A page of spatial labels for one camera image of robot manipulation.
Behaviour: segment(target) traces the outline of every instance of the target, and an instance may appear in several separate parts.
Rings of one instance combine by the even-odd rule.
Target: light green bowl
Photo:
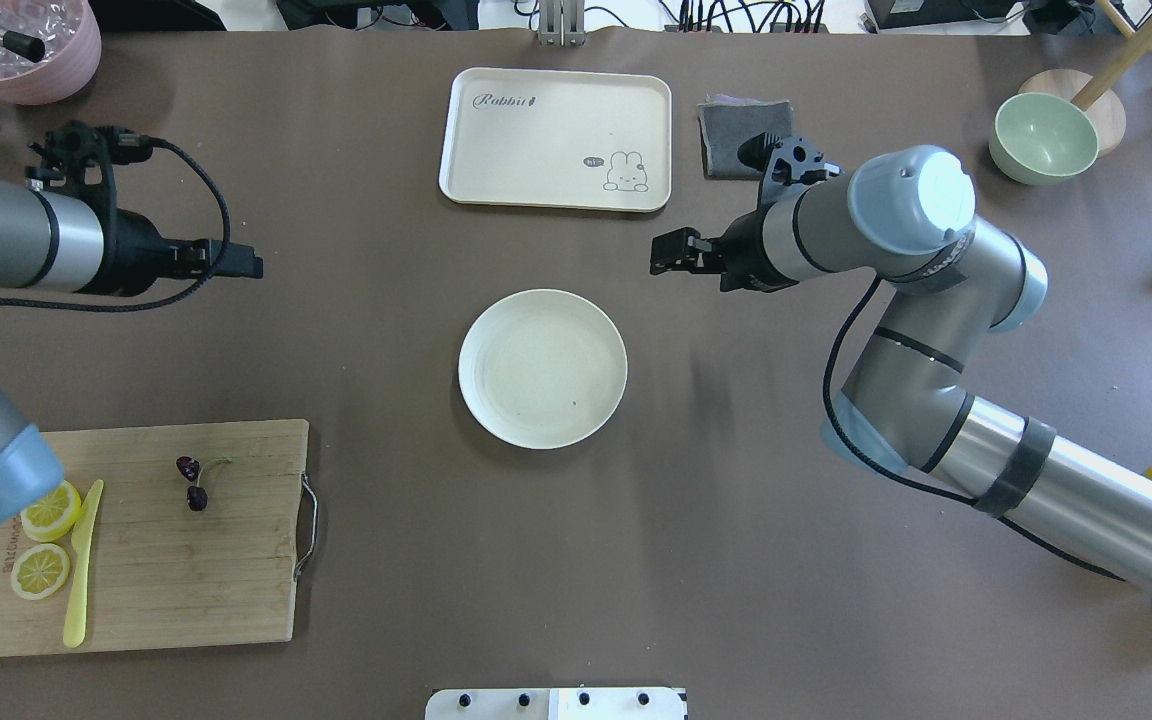
[[[1055,184],[1091,168],[1101,142],[1087,114],[1061,97],[1021,92],[998,108],[990,156],[1007,177]]]

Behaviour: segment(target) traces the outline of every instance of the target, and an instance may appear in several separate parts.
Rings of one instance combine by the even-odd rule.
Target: cutting board
[[[44,600],[12,592],[33,546],[0,525],[0,657],[287,642],[296,611],[296,521],[306,420],[44,433],[86,497],[105,479],[88,575],[88,638],[60,642],[69,583]],[[175,458],[206,462],[207,509],[185,505]],[[61,538],[73,558],[69,537]]]

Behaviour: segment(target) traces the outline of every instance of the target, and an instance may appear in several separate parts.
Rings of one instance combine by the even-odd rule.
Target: ice
[[[41,62],[51,60],[78,32],[83,14],[82,0],[6,0],[0,3],[0,28],[41,38],[47,47]],[[18,76],[36,63],[0,47],[0,79]]]

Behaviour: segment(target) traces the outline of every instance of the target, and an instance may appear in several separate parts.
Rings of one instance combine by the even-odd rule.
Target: yellow knife
[[[83,498],[83,516],[74,525],[70,543],[74,546],[74,571],[69,577],[69,607],[65,609],[66,647],[77,647],[88,636],[88,566],[91,562],[92,530],[96,530],[96,509],[105,480],[97,479]]]

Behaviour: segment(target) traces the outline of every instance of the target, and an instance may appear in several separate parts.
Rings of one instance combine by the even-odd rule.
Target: pink bucket
[[[82,0],[82,13],[77,31],[59,53],[18,76],[0,78],[0,100],[45,105],[76,94],[91,81],[100,63],[100,28],[88,0]]]

